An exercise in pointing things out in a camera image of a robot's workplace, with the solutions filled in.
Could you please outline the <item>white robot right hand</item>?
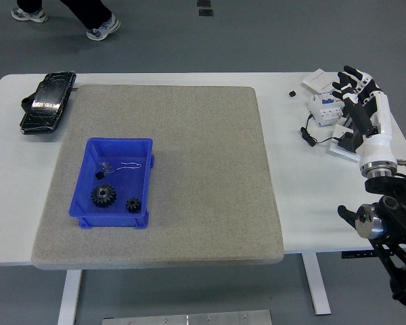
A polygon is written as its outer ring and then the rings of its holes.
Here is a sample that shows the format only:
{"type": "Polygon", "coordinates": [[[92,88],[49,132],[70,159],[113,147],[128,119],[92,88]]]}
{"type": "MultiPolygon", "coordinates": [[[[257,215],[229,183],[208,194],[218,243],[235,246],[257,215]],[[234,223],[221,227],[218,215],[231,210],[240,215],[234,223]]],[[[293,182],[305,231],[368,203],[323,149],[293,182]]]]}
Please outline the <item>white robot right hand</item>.
{"type": "Polygon", "coordinates": [[[373,77],[351,66],[345,66],[333,83],[333,95],[342,100],[344,110],[354,126],[353,148],[361,157],[361,166],[378,162],[396,164],[391,143],[392,114],[388,96],[373,77]]]}

